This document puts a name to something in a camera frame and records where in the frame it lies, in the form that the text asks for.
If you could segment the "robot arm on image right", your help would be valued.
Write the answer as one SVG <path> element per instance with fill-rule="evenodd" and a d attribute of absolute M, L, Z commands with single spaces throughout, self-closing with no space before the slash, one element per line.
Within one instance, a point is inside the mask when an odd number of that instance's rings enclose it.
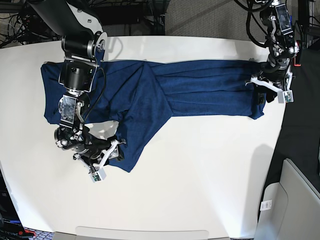
<path fill-rule="evenodd" d="M 246 5 L 235 3 L 247 13 L 245 29 L 256 46 L 269 50 L 267 60 L 259 64 L 258 73 L 252 75 L 250 83 L 274 93 L 288 92 L 293 78 L 292 64 L 299 53 L 290 15 L 284 0 L 247 0 Z M 258 42 L 250 31 L 251 20 L 259 14 L 265 42 Z"/>

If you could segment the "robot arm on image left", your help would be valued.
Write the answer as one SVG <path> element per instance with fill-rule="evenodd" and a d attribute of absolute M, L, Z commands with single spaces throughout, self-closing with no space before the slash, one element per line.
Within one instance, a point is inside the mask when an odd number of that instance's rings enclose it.
<path fill-rule="evenodd" d="M 83 162 L 97 176 L 109 158 L 121 156 L 116 137 L 99 139 L 85 125 L 99 102 L 90 103 L 93 81 L 103 68 L 107 33 L 85 0 L 30 0 L 28 4 L 56 34 L 62 37 L 64 62 L 58 82 L 66 92 L 58 104 L 59 127 L 55 142 L 63 150 L 73 150 L 73 158 Z"/>

